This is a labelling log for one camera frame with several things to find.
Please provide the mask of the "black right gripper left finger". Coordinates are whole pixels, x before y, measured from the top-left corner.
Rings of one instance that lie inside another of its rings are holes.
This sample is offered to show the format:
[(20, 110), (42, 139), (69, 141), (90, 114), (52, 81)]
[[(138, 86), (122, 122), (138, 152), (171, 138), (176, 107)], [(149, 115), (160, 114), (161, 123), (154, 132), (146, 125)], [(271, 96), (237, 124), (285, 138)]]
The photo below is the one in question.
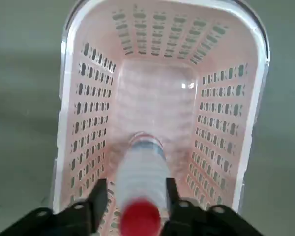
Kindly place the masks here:
[(99, 179), (88, 197), (60, 213), (37, 208), (3, 230), (1, 236), (90, 236), (96, 233), (108, 203), (107, 181)]

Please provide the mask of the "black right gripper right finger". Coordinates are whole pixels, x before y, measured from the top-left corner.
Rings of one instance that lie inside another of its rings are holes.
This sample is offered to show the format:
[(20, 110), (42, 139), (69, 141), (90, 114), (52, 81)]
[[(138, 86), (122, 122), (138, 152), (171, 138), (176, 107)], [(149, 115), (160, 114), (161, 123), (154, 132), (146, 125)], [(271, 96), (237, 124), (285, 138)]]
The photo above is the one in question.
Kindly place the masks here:
[(183, 200), (175, 179), (166, 179), (169, 219), (163, 236), (260, 236), (261, 233), (226, 205), (213, 205), (202, 210)]

